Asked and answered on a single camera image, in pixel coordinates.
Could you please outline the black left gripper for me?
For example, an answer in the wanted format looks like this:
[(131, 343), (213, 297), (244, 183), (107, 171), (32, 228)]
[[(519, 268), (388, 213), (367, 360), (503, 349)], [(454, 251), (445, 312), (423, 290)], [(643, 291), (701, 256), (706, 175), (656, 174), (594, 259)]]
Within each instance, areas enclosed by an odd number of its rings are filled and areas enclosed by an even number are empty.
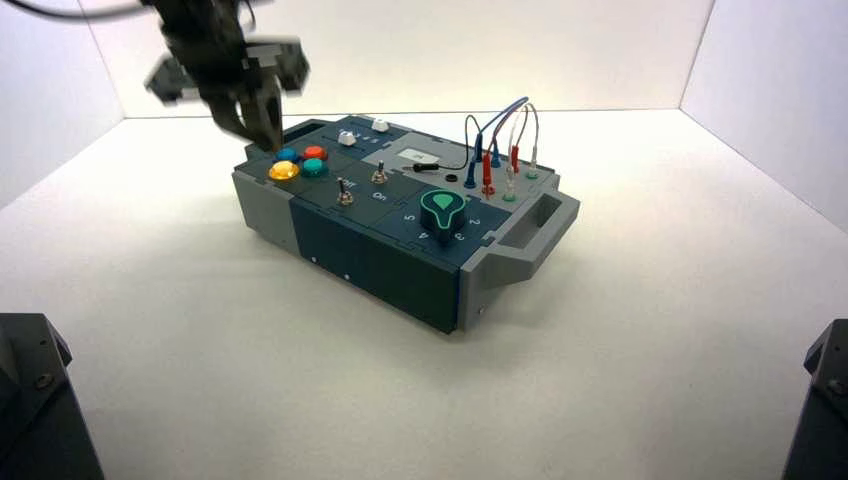
[(210, 97), (221, 129), (266, 151), (280, 150), (280, 93), (301, 93), (310, 74), (300, 39), (248, 39), (239, 1), (144, 4), (158, 14), (169, 51), (146, 79), (146, 89), (163, 103), (184, 99), (190, 90)]

